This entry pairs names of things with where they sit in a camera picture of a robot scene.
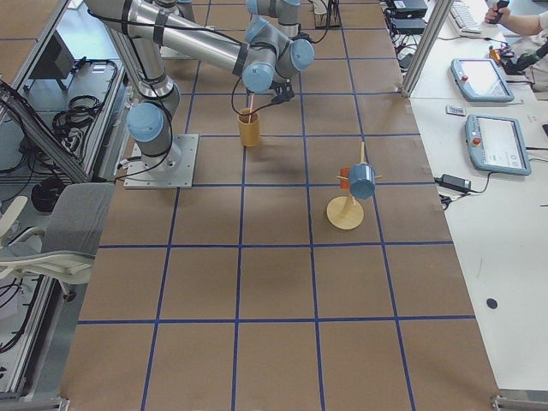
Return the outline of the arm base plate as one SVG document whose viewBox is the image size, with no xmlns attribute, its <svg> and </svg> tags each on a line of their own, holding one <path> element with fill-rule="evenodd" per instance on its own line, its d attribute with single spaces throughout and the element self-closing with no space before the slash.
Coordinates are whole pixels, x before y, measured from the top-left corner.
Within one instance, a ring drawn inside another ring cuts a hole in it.
<svg viewBox="0 0 548 411">
<path fill-rule="evenodd" d="M 128 165 L 126 189 L 191 188 L 200 136 L 177 134 L 167 158 L 141 157 Z"/>
</svg>

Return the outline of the person hand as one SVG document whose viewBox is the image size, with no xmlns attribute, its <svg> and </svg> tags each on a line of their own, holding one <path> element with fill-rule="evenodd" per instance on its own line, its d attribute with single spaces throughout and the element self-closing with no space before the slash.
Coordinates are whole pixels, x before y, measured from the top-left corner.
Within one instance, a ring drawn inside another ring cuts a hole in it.
<svg viewBox="0 0 548 411">
<path fill-rule="evenodd" d="M 516 24 L 516 16 L 511 14 L 508 7 L 499 8 L 494 3 L 485 14 L 485 23 L 492 25 L 500 24 L 513 30 Z"/>
</svg>

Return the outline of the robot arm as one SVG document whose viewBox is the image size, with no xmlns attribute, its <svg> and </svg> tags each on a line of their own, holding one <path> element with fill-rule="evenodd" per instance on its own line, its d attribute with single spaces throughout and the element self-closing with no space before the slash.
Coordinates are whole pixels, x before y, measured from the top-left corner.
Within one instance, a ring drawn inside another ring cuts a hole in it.
<svg viewBox="0 0 548 411">
<path fill-rule="evenodd" d="M 269 16 L 278 21 L 281 31 L 295 38 L 301 28 L 299 0 L 247 0 L 247 11 L 252 15 Z"/>
<path fill-rule="evenodd" d="M 291 99 L 291 78 L 314 60 L 311 40 L 299 33 L 297 1 L 248 1 L 252 19 L 243 41 L 196 23 L 189 1 L 89 1 L 86 6 L 110 31 L 140 96 L 126 124 L 140 150 L 141 169 L 125 178 L 142 184 L 174 185 L 188 152 L 185 140 L 172 131 L 180 91 L 166 73 L 162 48 L 230 72 L 249 92 L 272 90 L 277 104 Z"/>
</svg>

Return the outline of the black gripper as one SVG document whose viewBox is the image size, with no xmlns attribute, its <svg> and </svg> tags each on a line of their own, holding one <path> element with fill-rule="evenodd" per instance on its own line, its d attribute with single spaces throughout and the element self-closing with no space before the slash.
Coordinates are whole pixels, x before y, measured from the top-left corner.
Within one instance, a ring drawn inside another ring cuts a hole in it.
<svg viewBox="0 0 548 411">
<path fill-rule="evenodd" d="M 295 96 L 291 80 L 273 82 L 270 89 L 273 91 L 271 104 L 287 103 Z"/>
</svg>

